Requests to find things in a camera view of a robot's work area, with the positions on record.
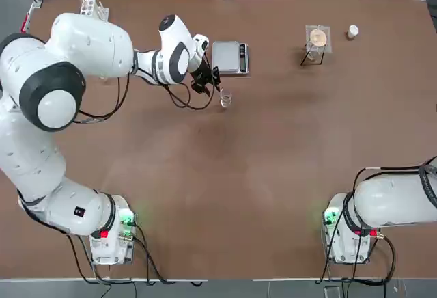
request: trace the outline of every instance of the electronic equipment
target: electronic equipment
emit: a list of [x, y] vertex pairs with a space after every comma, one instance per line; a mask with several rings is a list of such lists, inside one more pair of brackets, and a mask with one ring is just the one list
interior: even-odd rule
[[249, 73], [247, 44], [236, 41], [212, 43], [212, 67], [218, 67], [218, 73], [221, 75]]

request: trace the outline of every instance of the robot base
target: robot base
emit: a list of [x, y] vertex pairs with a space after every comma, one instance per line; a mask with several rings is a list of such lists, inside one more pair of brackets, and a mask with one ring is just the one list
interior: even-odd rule
[[92, 260], [95, 265], [132, 264], [135, 227], [128, 223], [136, 222], [136, 214], [120, 195], [112, 196], [115, 201], [115, 221], [104, 237], [96, 239], [89, 236]]
[[[339, 219], [343, 209], [343, 201], [346, 198], [345, 193], [336, 194], [329, 203], [328, 208], [323, 212], [322, 222], [322, 241], [324, 244], [325, 254], [328, 253], [329, 244], [333, 237], [335, 224], [338, 222], [336, 234], [333, 240], [333, 246], [330, 250], [329, 257], [336, 264], [354, 264], [356, 253], [358, 251], [359, 235], [353, 233], [347, 226], [344, 216]], [[362, 264], [368, 261], [370, 248], [370, 235], [361, 238], [359, 255], [356, 262]]]

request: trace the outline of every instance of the white plastic housing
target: white plastic housing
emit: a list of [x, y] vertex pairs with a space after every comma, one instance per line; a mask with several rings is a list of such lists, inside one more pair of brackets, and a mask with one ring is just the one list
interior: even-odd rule
[[130, 241], [125, 241], [119, 238], [122, 231], [120, 213], [123, 210], [130, 211], [128, 203], [119, 195], [112, 196], [116, 205], [115, 221], [112, 228], [108, 231], [106, 238], [89, 237], [89, 245], [94, 264], [113, 265], [123, 264]]
[[62, 56], [47, 53], [44, 43], [35, 38], [19, 38], [10, 42], [0, 55], [3, 91], [19, 103], [21, 87], [33, 73], [62, 61]]
[[61, 128], [70, 123], [76, 115], [76, 100], [67, 91], [51, 91], [41, 99], [37, 114], [43, 125]]
[[147, 82], [151, 84], [158, 85], [159, 82], [157, 82], [154, 77], [150, 76], [153, 75], [152, 72], [153, 54], [155, 54], [155, 51], [148, 51], [146, 53], [140, 53], [140, 52], [137, 53], [139, 69], [138, 71], [136, 71], [136, 73], [134, 73], [134, 75], [142, 77], [143, 79], [145, 79]]
[[28, 202], [62, 181], [66, 163], [51, 134], [36, 128], [9, 96], [0, 100], [0, 168]]
[[210, 44], [208, 37], [199, 33], [193, 37], [193, 42], [195, 44], [195, 52], [190, 57], [190, 61], [188, 63], [188, 72], [196, 71], [200, 67], [203, 56], [205, 55], [206, 50], [208, 50]]
[[[340, 215], [341, 210], [343, 209], [343, 201], [346, 198], [345, 193], [338, 193], [334, 195], [332, 200], [329, 202], [329, 208], [333, 208], [337, 211], [337, 217]], [[342, 216], [340, 220], [338, 220], [337, 231], [335, 232], [335, 237], [333, 239], [333, 246], [330, 251], [330, 256], [334, 258], [336, 263], [348, 263], [354, 264], [355, 260], [357, 263], [365, 262], [369, 255], [370, 248], [370, 236], [363, 236], [360, 240], [360, 237], [353, 233], [346, 225], [344, 217]], [[330, 244], [330, 241], [334, 235], [335, 224], [331, 224], [322, 227], [324, 231], [324, 238], [326, 241], [326, 246]], [[356, 253], [358, 252], [358, 244], [359, 245], [359, 255], [358, 259], [356, 259]]]
[[[437, 179], [428, 179], [437, 191]], [[437, 208], [425, 195], [419, 175], [383, 175], [361, 182], [355, 208], [373, 228], [437, 221]]]
[[[109, 218], [107, 197], [68, 178], [64, 178], [58, 188], [48, 196], [45, 222], [77, 235], [90, 235]], [[85, 210], [83, 216], [74, 210]]]
[[84, 75], [122, 77], [133, 65], [133, 47], [122, 28], [80, 14], [60, 14], [46, 49], [74, 64]]
[[175, 16], [175, 20], [171, 26], [166, 28], [166, 30], [160, 30], [159, 34], [161, 36], [161, 53], [163, 55], [169, 53], [170, 56], [180, 42], [184, 43], [190, 58], [194, 55], [196, 51], [195, 43], [193, 42], [190, 31], [178, 16]]

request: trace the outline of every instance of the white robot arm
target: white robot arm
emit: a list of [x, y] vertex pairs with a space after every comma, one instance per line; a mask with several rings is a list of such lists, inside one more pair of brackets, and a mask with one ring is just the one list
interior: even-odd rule
[[433, 158], [406, 170], [366, 168], [383, 172], [361, 182], [354, 194], [338, 193], [324, 211], [327, 247], [332, 242], [330, 257], [338, 263], [366, 262], [371, 233], [378, 228], [437, 221], [436, 166]]
[[66, 163], [51, 132], [65, 129], [77, 116], [85, 76], [130, 73], [168, 85], [180, 83], [188, 69], [199, 71], [208, 39], [192, 38], [175, 15], [159, 29], [162, 49], [140, 53], [114, 24], [61, 14], [47, 43], [20, 33], [0, 44], [0, 168], [28, 213], [66, 233], [89, 235], [97, 264], [129, 260], [134, 213], [123, 197], [66, 178]]

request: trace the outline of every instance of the brown table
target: brown table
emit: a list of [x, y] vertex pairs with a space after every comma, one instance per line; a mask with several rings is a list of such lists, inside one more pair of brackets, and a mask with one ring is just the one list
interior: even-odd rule
[[[178, 109], [163, 89], [134, 77], [116, 116], [55, 135], [69, 177], [128, 199], [165, 277], [318, 277], [330, 198], [351, 190], [364, 166], [435, 154], [437, 36], [419, 0], [102, 2], [138, 49], [159, 48], [158, 24], [172, 13], [193, 35], [250, 46], [250, 75], [223, 79], [233, 94], [226, 111], [218, 99], [205, 111]], [[79, 3], [44, 0], [31, 33], [47, 39], [56, 15]], [[349, 42], [352, 23], [360, 34]], [[305, 24], [330, 26], [333, 54], [321, 66], [299, 66]], [[83, 109], [108, 111], [115, 95], [116, 86], [89, 81]], [[3, 175], [1, 186], [0, 276], [78, 277], [67, 240], [27, 218]], [[397, 250], [395, 276], [437, 276], [436, 228], [384, 231]], [[389, 254], [380, 248], [386, 258], [375, 254], [357, 276], [384, 276]], [[111, 277], [145, 277], [141, 257], [112, 267]]]

